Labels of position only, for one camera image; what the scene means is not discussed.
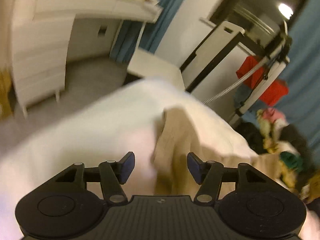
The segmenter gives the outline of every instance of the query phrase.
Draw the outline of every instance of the circular cover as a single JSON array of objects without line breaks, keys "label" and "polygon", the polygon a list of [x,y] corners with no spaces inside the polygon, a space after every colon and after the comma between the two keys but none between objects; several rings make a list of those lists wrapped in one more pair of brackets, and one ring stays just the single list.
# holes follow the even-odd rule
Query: circular cover
[{"label": "circular cover", "polygon": [[15,215],[24,234],[36,238],[76,236],[102,216],[102,201],[95,194],[73,183],[57,184],[54,192],[33,191],[17,204]]},{"label": "circular cover", "polygon": [[219,215],[241,235],[280,238],[302,226],[306,208],[290,192],[233,191],[221,200]]}]

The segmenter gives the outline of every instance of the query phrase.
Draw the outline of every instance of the pink cloth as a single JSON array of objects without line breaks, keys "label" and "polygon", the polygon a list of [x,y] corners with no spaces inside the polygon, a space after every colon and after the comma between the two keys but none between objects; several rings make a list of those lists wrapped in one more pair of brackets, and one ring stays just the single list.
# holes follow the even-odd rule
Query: pink cloth
[{"label": "pink cloth", "polygon": [[263,111],[262,118],[268,120],[271,123],[274,123],[278,119],[283,119],[284,121],[286,121],[284,113],[272,107],[269,107]]}]

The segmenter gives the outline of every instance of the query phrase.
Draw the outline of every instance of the cabinet leg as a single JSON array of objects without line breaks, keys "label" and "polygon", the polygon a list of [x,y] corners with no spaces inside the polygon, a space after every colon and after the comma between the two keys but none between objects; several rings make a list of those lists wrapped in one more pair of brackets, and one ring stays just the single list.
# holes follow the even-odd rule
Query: cabinet leg
[{"label": "cabinet leg", "polygon": [[57,101],[57,103],[60,101],[60,91],[59,90],[56,91],[56,101]]},{"label": "cabinet leg", "polygon": [[28,117],[28,112],[27,112],[27,108],[25,106],[22,107],[22,112],[23,112],[23,116],[25,118],[27,118]]}]

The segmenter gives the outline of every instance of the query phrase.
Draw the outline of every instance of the ribbed black surface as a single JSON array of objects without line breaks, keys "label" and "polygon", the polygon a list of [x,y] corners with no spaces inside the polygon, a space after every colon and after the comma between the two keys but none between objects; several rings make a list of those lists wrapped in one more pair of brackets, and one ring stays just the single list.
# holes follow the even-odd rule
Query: ribbed black surface
[{"label": "ribbed black surface", "polygon": [[72,239],[245,240],[251,238],[232,231],[220,220],[213,208],[197,206],[192,203],[189,196],[135,196],[126,206],[112,207],[96,228]]}]

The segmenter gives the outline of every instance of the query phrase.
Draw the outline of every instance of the window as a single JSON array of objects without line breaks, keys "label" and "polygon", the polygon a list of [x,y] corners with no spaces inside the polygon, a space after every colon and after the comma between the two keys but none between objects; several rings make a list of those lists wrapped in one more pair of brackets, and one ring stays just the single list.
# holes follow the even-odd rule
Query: window
[{"label": "window", "polygon": [[265,47],[285,20],[288,27],[299,15],[306,0],[223,0],[210,21],[227,20],[243,27],[246,37]]}]

